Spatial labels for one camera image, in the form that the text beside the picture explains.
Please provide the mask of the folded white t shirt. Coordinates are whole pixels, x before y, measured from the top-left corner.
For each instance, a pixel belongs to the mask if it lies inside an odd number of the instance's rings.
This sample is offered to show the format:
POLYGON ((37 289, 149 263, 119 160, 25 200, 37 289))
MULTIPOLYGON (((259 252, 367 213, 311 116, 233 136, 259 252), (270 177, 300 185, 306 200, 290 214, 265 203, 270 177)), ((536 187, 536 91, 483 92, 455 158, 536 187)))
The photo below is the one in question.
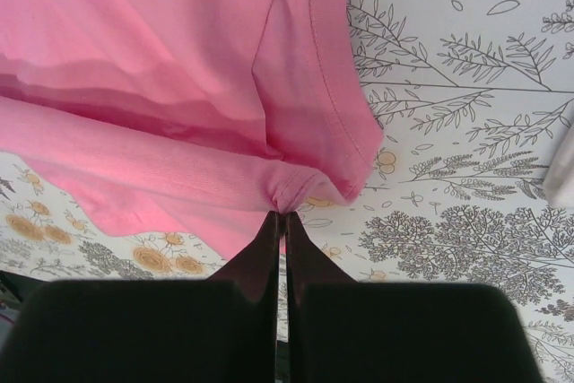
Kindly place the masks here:
POLYGON ((549 206, 573 209, 573 126, 564 136, 546 172, 543 189, 549 206))

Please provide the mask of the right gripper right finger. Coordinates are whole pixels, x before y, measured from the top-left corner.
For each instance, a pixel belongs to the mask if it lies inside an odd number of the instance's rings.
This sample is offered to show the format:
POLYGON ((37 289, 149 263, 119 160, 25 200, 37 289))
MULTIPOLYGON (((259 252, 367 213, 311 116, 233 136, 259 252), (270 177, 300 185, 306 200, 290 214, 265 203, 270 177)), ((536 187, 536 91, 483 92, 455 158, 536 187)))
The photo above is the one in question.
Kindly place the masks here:
POLYGON ((285 218, 294 382, 539 382, 504 293, 472 283, 360 283, 285 218))

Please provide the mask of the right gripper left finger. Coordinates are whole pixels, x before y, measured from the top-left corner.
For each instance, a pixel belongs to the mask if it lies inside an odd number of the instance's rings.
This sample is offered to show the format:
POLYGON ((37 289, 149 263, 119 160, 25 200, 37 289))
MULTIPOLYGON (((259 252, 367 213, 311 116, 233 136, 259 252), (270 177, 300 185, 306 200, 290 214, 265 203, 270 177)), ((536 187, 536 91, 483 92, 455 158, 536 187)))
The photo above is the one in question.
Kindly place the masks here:
POLYGON ((43 285, 2 348, 2 381, 274 381, 281 235, 271 212, 204 280, 43 285))

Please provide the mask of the pink t shirt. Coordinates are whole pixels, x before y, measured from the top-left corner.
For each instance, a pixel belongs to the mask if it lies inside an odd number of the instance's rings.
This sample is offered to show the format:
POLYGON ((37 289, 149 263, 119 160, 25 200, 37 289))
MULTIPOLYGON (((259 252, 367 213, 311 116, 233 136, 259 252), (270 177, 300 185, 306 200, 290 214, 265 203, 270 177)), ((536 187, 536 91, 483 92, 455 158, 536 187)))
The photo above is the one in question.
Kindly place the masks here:
POLYGON ((348 205, 382 132, 347 0, 1 0, 1 148, 110 236, 223 257, 270 211, 348 205))

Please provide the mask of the floral table cloth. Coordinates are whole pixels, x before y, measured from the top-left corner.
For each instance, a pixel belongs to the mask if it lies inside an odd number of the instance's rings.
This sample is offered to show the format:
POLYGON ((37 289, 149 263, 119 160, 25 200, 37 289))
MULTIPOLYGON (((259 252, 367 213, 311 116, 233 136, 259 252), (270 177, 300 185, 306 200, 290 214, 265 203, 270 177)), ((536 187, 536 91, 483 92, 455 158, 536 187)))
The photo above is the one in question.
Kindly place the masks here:
MULTIPOLYGON (((573 126, 573 0, 347 0, 346 13, 382 142, 352 203, 293 210, 305 231, 360 283, 502 291, 542 379, 572 381, 573 209, 549 206, 543 182, 573 126)), ((187 231, 110 236, 1 148, 6 272, 201 280, 236 255, 187 231)))

